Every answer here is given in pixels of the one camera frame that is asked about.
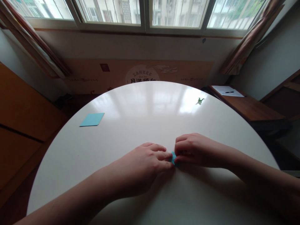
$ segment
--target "hand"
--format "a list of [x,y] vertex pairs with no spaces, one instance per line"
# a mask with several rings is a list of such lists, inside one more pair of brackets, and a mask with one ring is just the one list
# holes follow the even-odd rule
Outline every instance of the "hand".
[[104,167],[108,188],[114,198],[132,197],[148,191],[159,173],[174,166],[166,161],[170,157],[172,154],[166,152],[165,147],[144,143]]
[[225,168],[230,155],[237,152],[239,151],[201,134],[184,134],[176,138],[175,163],[186,162],[203,167]]

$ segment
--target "white paper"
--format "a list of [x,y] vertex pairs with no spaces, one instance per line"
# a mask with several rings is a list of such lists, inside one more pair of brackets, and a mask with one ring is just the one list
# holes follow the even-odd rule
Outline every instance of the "white paper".
[[229,86],[212,86],[217,92],[224,96],[244,97],[240,92]]

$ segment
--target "left hand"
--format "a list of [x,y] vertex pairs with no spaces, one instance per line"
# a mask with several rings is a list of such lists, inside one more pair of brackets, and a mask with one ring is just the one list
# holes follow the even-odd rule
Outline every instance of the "left hand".
[[171,157],[162,145],[148,142],[101,170],[113,198],[127,198],[145,193],[159,173],[173,168],[173,163],[166,161]]

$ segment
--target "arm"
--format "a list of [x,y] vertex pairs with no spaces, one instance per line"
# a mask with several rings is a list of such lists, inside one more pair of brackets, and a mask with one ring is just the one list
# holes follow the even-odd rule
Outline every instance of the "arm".
[[292,223],[300,222],[300,180],[200,134],[178,137],[175,163],[225,168]]
[[142,144],[16,224],[87,224],[109,203],[146,192],[160,172],[174,166],[165,161],[170,157],[161,145]]

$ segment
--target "forearm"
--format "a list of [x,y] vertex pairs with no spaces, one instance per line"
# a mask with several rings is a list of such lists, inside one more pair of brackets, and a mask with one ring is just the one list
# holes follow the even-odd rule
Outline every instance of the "forearm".
[[16,224],[87,224],[112,201],[104,171],[99,170]]
[[236,174],[291,222],[299,220],[300,181],[240,151],[228,155],[226,168]]

